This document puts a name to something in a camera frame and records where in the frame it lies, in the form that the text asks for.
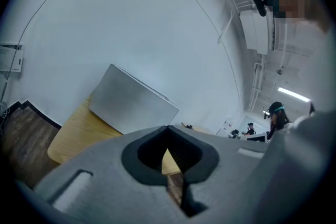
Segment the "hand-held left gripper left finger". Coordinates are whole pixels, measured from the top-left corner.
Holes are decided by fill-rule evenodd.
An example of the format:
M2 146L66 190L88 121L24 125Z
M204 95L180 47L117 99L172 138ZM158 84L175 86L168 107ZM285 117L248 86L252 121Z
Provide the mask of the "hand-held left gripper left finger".
M126 146L156 128L99 142L45 176L33 206L54 224L183 224L166 186L138 182L122 164Z

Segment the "white wall box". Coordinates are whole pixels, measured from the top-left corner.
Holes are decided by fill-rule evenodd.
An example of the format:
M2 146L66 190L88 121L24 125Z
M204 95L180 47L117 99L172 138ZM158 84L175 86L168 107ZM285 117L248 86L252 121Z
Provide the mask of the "white wall box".
M24 57L22 46L0 43L0 72L21 73Z

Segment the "white microwave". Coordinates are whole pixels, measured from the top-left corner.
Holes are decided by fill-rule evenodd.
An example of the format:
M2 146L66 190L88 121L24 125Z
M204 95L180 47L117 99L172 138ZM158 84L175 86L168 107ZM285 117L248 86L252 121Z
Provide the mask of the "white microwave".
M122 134L167 126L179 112L168 98L114 64L96 87L89 109Z

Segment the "small wooden table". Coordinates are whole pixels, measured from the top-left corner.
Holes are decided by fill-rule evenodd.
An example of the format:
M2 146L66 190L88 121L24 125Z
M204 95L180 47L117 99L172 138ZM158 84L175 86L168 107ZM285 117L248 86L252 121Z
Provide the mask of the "small wooden table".
M98 142L123 136L89 109L91 99L79 105L54 137L47 150L53 161L63 164Z

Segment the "ceiling light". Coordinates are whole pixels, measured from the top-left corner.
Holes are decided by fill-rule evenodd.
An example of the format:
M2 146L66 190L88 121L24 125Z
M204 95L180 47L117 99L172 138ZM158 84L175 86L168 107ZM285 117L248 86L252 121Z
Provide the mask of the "ceiling light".
M311 100L310 100L309 98L307 98L307 97L304 97L304 96L302 96L302 95L300 95L300 94L298 94L298 93L295 93L295 92L293 92L293 91L290 91L290 90L285 89L285 88L282 88L282 87L279 87L279 88L278 88L278 91L281 92L281 93L287 94L287 95L289 95L289 96L292 96L292 97L294 97L294 98L296 98L296 99L299 99L299 100L301 100L301 101L303 101L303 102L310 102L310 101L311 101Z

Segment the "white air conditioner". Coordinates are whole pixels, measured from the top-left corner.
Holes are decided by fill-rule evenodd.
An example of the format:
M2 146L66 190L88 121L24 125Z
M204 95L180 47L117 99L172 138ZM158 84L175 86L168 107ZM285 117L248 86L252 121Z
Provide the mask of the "white air conditioner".
M284 23L279 19L267 21L255 10L239 14L246 46L266 55L270 51L286 51L310 57L313 55L313 29L308 25Z

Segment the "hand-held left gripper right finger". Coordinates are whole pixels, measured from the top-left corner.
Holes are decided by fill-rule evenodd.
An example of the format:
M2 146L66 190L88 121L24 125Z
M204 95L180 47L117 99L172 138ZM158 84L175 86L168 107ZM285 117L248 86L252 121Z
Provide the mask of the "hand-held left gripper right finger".
M268 145L205 134L169 126L169 151L183 173L180 208L168 224L215 224L231 222L229 215L241 214L244 185L257 167Z

